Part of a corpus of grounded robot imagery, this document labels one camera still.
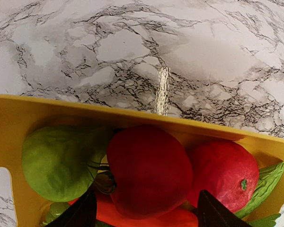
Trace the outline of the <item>red toy peach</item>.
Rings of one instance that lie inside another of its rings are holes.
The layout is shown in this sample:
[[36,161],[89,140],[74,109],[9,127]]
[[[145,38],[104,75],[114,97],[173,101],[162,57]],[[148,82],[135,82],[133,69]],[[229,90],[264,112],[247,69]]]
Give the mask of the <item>red toy peach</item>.
[[235,213],[250,201],[259,180],[256,159],[241,145],[228,140],[203,143],[187,153],[193,170],[187,200],[197,206],[199,192],[207,190]]

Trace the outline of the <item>red toy apple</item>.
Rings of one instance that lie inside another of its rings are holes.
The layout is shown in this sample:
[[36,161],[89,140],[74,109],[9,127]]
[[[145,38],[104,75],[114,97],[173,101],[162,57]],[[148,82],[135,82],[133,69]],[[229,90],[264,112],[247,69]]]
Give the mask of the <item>red toy apple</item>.
[[192,166],[182,144],[150,125],[121,130],[107,160],[115,178],[116,210],[132,219],[157,217],[183,204],[192,187]]

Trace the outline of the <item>green toy pear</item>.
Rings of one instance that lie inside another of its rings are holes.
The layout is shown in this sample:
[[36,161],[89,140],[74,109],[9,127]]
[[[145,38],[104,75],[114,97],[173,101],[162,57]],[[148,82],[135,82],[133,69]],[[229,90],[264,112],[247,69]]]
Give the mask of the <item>green toy pear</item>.
[[69,202],[92,185],[114,130],[107,126],[55,125],[26,137],[21,164],[25,180],[41,197]]

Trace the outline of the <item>yellow plastic basket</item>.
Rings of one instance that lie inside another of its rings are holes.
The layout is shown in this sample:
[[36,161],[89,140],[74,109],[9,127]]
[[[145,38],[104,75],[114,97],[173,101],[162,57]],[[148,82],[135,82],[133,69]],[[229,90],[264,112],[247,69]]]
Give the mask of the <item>yellow plastic basket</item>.
[[[256,156],[260,166],[284,161],[284,139],[187,119],[26,96],[0,95],[0,167],[10,172],[17,222],[36,227],[49,201],[26,183],[21,169],[22,142],[30,132],[53,124],[109,124],[125,128],[151,124],[165,129],[186,148],[213,138],[235,140]],[[284,204],[284,174],[267,200],[249,220],[278,212]]]

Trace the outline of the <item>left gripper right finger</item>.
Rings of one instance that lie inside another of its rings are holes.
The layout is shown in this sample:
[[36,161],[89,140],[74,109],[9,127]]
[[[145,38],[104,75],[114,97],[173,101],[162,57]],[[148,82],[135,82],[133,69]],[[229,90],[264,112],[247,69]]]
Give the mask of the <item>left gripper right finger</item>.
[[207,190],[199,192],[196,216],[199,227],[250,227]]

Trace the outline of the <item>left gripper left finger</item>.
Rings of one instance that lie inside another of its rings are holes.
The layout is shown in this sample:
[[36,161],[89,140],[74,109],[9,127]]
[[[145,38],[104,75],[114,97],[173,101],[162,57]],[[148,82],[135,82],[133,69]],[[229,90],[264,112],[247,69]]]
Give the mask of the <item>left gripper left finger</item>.
[[97,216],[97,199],[94,191],[89,189],[74,204],[47,227],[95,227]]

